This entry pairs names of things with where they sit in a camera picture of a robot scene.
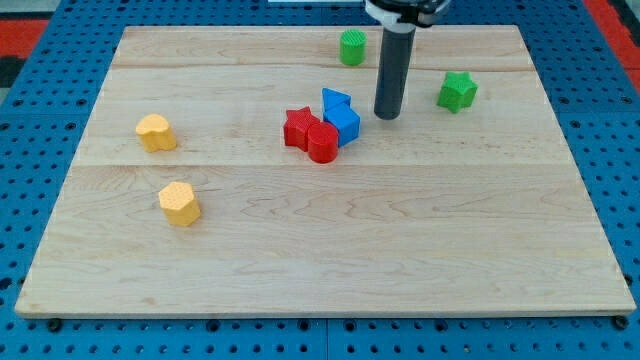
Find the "robot arm end white black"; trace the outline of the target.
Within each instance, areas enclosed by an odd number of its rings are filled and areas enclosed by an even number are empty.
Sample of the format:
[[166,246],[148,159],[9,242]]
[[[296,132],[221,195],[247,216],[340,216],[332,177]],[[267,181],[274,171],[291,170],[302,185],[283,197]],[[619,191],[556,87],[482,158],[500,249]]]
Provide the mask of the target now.
[[448,12],[452,0],[366,0],[366,13],[386,28],[410,24],[430,27]]

